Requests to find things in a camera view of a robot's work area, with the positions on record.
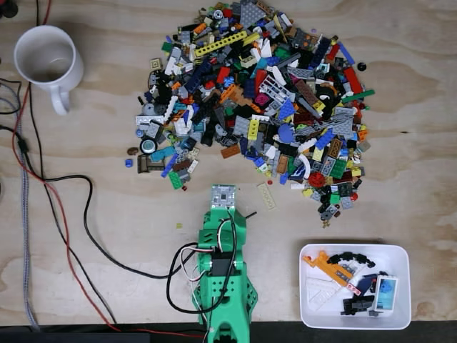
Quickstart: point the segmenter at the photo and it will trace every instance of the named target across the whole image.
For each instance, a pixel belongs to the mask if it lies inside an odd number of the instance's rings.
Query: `red wire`
[[[51,0],[48,0],[48,8],[46,10],[46,16],[44,17],[44,20],[43,20],[43,25],[46,24],[47,21],[48,21],[50,10],[51,10]],[[19,165],[21,166],[21,168],[23,170],[25,170],[28,174],[30,174],[33,178],[37,179],[42,184],[46,185],[51,190],[51,192],[54,193],[54,196],[57,199],[57,203],[59,204],[59,208],[60,208],[60,211],[61,211],[61,214],[62,214],[62,219],[64,220],[65,240],[66,240],[66,244],[65,244],[66,245],[66,259],[67,259],[67,261],[69,263],[69,267],[70,267],[71,273],[73,274],[73,277],[78,282],[82,292],[84,293],[84,296],[91,303],[92,307],[99,314],[100,318],[112,330],[120,332],[121,330],[119,328],[115,327],[114,325],[112,325],[109,322],[109,320],[104,316],[103,312],[99,309],[99,307],[95,304],[95,302],[89,296],[89,294],[87,293],[86,289],[84,288],[84,285],[82,284],[81,280],[78,278],[78,275],[76,274],[76,271],[74,269],[74,266],[73,266],[73,263],[71,262],[71,257],[70,257],[70,232],[69,232],[69,226],[68,226],[68,223],[66,221],[64,205],[62,204],[62,201],[60,199],[59,193],[57,193],[56,189],[52,185],[50,185],[50,183],[45,182],[38,175],[33,173],[31,170],[27,169],[27,167],[24,164],[22,164],[21,160],[19,159],[18,154],[16,153],[16,145],[14,144],[14,137],[16,136],[16,131],[17,131],[19,122],[21,121],[22,115],[24,114],[24,109],[25,109],[25,106],[26,106],[26,103],[27,103],[29,92],[30,92],[30,84],[27,86],[26,93],[24,95],[24,99],[22,100],[22,107],[21,107],[21,110],[19,112],[19,115],[17,116],[17,120],[16,120],[16,123],[14,125],[14,133],[13,133],[12,138],[11,138],[11,146],[13,148],[14,156],[16,157],[17,162],[19,163]],[[204,338],[203,335],[199,335],[199,334],[182,334],[182,333],[179,333],[179,332],[154,331],[154,330],[147,330],[147,329],[135,329],[135,330],[132,330],[132,331],[151,332],[151,333],[154,333],[154,334],[172,334],[174,336],[182,336],[182,337]]]

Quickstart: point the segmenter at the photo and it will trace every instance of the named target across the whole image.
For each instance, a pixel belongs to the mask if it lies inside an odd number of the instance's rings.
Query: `mug handle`
[[[61,116],[68,114],[70,110],[70,98],[67,91],[61,91],[61,87],[51,87],[51,100],[54,111]]]

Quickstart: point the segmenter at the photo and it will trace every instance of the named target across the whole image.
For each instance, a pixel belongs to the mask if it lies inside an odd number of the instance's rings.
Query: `white plastic bin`
[[[329,280],[331,278],[318,267],[312,268],[302,260],[302,256],[315,259],[323,250],[330,257],[343,252],[364,254],[376,263],[374,268],[365,267],[360,275],[374,274],[379,271],[398,277],[395,307],[392,312],[370,317],[368,312],[359,312],[355,316],[340,315],[343,311],[343,299],[353,296],[346,288],[340,289],[317,310],[309,303],[312,289],[306,287],[308,278]],[[357,330],[401,330],[411,322],[411,285],[409,279],[408,253],[397,245],[383,244],[308,244],[300,251],[300,314],[301,320],[309,327],[319,329],[357,329]]]

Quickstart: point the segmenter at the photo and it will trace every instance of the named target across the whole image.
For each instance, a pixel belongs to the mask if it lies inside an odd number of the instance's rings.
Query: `gray braided cable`
[[[7,100],[0,98],[0,100],[5,101],[13,110],[13,104]],[[17,132],[21,134],[22,126],[21,123],[18,123]],[[19,159],[21,163],[25,165],[25,157],[24,154],[19,153]],[[24,271],[22,277],[22,294],[24,297],[24,307],[27,319],[33,330],[40,331],[40,326],[36,322],[34,312],[30,302],[30,292],[29,292],[29,285],[30,285],[30,242],[29,242],[29,175],[27,172],[21,168],[21,210],[22,210],[22,229],[24,234]]]

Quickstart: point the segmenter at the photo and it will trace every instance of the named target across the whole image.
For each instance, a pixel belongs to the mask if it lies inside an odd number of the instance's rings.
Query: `plywood table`
[[[35,89],[34,108],[50,177],[89,175],[95,194],[89,226],[117,259],[165,274],[173,253],[196,240],[209,208],[213,183],[236,184],[248,221],[244,256],[259,301],[253,320],[299,320],[298,252],[309,241],[340,239],[399,244],[411,259],[414,319],[457,319],[457,5],[454,1],[282,1],[280,10],[304,30],[338,34],[376,95],[364,117],[371,149],[359,200],[323,229],[317,203],[276,180],[277,209],[267,211],[256,185],[265,179],[239,156],[223,160],[220,147],[202,149],[187,192],[174,191],[159,175],[124,167],[126,148],[138,144],[136,97],[146,90],[149,59],[163,57],[165,35],[188,24],[205,0],[55,0],[51,25],[74,39],[86,64],[71,93],[68,116],[56,115],[47,94]],[[34,25],[34,1],[21,1],[14,19],[0,21],[0,77],[18,77],[12,61],[16,40]],[[12,125],[13,119],[0,117]],[[24,136],[37,163],[29,113]],[[23,311],[20,173],[6,132],[0,137],[0,323],[26,324]],[[71,245],[111,305],[119,322],[190,322],[174,311],[165,282],[126,272],[110,263],[87,238],[83,181],[56,185],[64,201]],[[42,185],[30,189],[31,300],[41,324],[99,323],[69,272]],[[182,229],[176,224],[182,223]],[[192,308],[183,277],[172,286],[176,302]]]

